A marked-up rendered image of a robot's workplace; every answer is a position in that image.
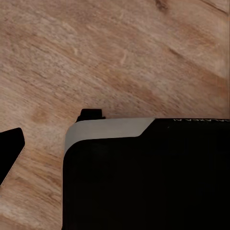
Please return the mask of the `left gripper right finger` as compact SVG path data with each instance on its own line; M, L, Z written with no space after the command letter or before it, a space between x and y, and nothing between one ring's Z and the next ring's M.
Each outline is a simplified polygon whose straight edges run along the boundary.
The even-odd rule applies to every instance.
M215 145L230 166L230 129L224 127L219 128Z

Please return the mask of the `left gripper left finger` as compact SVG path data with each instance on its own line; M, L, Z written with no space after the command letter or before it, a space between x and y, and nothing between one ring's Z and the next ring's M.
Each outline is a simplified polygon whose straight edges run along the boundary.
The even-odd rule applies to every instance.
M20 127L0 133L0 185L25 146Z

